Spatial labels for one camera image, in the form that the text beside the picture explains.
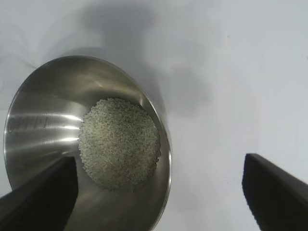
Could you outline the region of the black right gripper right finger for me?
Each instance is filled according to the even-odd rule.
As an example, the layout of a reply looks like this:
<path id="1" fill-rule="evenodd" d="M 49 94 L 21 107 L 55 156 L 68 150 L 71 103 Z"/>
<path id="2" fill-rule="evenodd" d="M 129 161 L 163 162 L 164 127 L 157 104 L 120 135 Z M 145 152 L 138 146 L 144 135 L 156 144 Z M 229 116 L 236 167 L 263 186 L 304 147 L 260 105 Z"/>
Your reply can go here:
<path id="1" fill-rule="evenodd" d="M 262 231 L 308 229 L 308 185 L 258 154 L 246 154 L 242 189 Z"/>

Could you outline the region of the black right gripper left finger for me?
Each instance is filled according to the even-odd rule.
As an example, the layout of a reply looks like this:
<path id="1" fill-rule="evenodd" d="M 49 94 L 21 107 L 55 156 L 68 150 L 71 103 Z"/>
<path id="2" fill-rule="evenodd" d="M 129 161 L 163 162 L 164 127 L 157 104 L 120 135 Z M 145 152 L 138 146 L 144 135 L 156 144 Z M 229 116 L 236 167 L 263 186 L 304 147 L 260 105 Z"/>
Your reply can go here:
<path id="1" fill-rule="evenodd" d="M 76 162 L 64 157 L 0 199 L 2 231 L 62 231 L 78 196 Z"/>

